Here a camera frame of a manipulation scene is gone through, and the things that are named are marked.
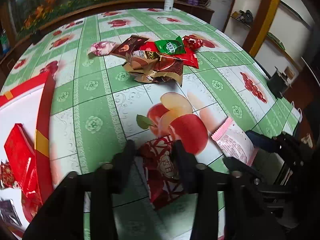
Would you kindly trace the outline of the pink striped snack packet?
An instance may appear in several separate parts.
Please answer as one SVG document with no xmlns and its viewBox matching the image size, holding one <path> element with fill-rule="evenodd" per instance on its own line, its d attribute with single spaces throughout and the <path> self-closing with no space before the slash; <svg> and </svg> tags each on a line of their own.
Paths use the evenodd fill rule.
<svg viewBox="0 0 320 240">
<path fill-rule="evenodd" d="M 253 164 L 258 149 L 231 117 L 211 137 L 226 157 L 235 157 L 247 166 Z"/>
</svg>

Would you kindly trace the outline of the red white lattice snack bag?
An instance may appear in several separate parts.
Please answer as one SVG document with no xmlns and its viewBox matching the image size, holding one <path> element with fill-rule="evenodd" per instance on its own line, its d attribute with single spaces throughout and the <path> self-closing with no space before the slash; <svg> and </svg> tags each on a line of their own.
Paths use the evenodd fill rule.
<svg viewBox="0 0 320 240">
<path fill-rule="evenodd" d="M 154 210 L 159 210 L 185 194 L 178 169 L 171 161 L 174 141 L 170 135 L 148 141 L 139 148 L 142 167 Z"/>
</svg>

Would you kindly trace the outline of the brown gold snack bag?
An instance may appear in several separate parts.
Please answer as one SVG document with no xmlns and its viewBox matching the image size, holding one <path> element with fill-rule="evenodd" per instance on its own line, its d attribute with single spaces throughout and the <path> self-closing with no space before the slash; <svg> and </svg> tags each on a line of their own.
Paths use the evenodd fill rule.
<svg viewBox="0 0 320 240">
<path fill-rule="evenodd" d="M 176 81 L 180 86 L 183 82 L 183 61 L 166 54 L 151 51 L 141 51 L 142 56 L 135 51 L 126 54 L 123 68 L 140 83 L 164 83 Z"/>
</svg>

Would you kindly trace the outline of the long red snack packet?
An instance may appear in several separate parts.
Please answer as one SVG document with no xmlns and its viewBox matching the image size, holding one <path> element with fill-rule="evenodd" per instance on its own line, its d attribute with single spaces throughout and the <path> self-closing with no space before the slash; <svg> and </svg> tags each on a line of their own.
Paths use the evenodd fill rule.
<svg viewBox="0 0 320 240">
<path fill-rule="evenodd" d="M 158 50 L 154 42 L 145 42 L 139 47 L 139 52 L 140 51 L 149 51 L 152 55 L 156 54 L 157 56 L 161 55 L 161 52 Z M 175 54 L 172 57 L 182 60 L 186 66 L 194 67 L 196 69 L 199 68 L 197 57 L 189 48 L 185 48 L 185 53 Z"/>
</svg>

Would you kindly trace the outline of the small red crinkled snack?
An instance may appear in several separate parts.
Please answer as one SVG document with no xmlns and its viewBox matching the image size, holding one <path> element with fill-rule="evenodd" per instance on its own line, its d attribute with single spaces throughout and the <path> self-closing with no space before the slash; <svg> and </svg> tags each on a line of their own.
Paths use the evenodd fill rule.
<svg viewBox="0 0 320 240">
<path fill-rule="evenodd" d="M 203 41 L 195 35 L 185 35 L 182 41 L 184 46 L 192 51 L 197 51 L 203 46 Z"/>
</svg>

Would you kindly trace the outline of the pink white snack packet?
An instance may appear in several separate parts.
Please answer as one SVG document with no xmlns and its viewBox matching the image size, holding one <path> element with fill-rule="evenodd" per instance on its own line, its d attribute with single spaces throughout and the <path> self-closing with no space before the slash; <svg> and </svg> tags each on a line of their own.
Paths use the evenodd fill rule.
<svg viewBox="0 0 320 240">
<path fill-rule="evenodd" d="M 88 55 L 95 55 L 95 56 L 107 56 L 114 48 L 117 47 L 116 42 L 112 41 L 100 41 L 93 43 L 88 51 Z"/>
</svg>

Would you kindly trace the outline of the dark red snack packet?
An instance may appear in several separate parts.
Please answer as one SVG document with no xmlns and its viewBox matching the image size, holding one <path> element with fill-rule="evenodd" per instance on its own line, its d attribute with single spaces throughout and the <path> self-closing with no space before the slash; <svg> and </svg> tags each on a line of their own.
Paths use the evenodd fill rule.
<svg viewBox="0 0 320 240">
<path fill-rule="evenodd" d="M 143 45 L 149 38 L 131 35 L 122 44 L 116 46 L 111 52 L 111 55 L 125 58 L 130 56 L 135 50 L 137 50 L 141 45 Z"/>
</svg>

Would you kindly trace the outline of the green snack packet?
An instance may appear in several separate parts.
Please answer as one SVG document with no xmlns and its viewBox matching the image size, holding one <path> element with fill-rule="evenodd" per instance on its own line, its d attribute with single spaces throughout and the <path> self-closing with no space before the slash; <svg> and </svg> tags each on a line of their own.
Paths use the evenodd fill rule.
<svg viewBox="0 0 320 240">
<path fill-rule="evenodd" d="M 178 36 L 175 40 L 158 40 L 155 45 L 160 53 L 167 55 L 185 54 L 182 38 Z"/>
</svg>

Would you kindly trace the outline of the red flower print snack bag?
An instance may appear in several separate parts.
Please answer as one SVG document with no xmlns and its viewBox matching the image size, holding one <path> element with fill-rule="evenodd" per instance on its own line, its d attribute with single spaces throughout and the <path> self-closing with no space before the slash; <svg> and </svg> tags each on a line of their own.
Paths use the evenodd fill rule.
<svg viewBox="0 0 320 240">
<path fill-rule="evenodd" d="M 15 179 L 14 173 L 10 164 L 1 162 L 1 189 L 17 188 L 18 183 Z"/>
</svg>

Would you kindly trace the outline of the black paper holder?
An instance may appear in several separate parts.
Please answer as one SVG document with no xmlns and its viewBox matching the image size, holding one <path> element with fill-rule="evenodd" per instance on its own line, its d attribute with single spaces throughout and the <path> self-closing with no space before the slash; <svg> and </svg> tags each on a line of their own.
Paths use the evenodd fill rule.
<svg viewBox="0 0 320 240">
<path fill-rule="evenodd" d="M 285 91 L 289 87 L 287 81 L 289 77 L 284 72 L 279 71 L 277 67 L 275 67 L 275 69 L 276 71 L 267 81 L 267 86 L 276 98 L 282 99 Z"/>
</svg>

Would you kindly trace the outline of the green fruit print tablecloth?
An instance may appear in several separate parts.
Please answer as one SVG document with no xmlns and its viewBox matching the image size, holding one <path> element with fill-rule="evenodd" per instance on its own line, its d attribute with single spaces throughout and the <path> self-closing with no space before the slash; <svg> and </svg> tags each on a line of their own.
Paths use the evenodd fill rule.
<svg viewBox="0 0 320 240">
<path fill-rule="evenodd" d="M 117 56 L 90 57 L 96 41 L 125 41 L 133 34 L 150 41 L 199 36 L 198 68 L 184 67 L 183 82 L 142 84 L 123 68 Z M 53 183 L 70 171 L 94 171 L 111 160 L 125 140 L 137 146 L 155 138 L 136 122 L 173 92 L 184 96 L 193 113 L 208 112 L 217 122 L 231 115 L 244 128 L 274 135 L 292 132 L 298 111 L 286 99 L 276 99 L 267 88 L 258 64 L 233 40 L 195 16 L 174 10 L 132 9 L 107 12 L 64 25 L 31 46 L 19 59 L 3 93 L 57 66 L 50 116 L 50 160 Z"/>
</svg>

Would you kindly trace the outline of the red and white box lid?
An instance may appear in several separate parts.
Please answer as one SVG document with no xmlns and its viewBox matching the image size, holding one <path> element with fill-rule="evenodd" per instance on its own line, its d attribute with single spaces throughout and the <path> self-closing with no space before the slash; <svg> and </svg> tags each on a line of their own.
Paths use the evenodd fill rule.
<svg viewBox="0 0 320 240">
<path fill-rule="evenodd" d="M 22 124 L 34 149 L 42 204 L 53 192 L 49 158 L 49 119 L 55 81 L 42 72 L 1 95 L 1 162 L 8 161 L 4 144 L 14 124 Z M 1 189 L 1 220 L 21 237 L 29 225 L 22 209 L 20 189 Z"/>
</svg>

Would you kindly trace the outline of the small black table object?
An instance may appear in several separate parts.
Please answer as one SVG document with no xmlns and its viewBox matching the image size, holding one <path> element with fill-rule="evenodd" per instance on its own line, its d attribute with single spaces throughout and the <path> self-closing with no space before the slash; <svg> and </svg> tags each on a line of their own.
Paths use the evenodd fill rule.
<svg viewBox="0 0 320 240">
<path fill-rule="evenodd" d="M 43 39 L 43 34 L 38 29 L 30 35 L 30 40 L 33 45 L 37 45 Z"/>
</svg>

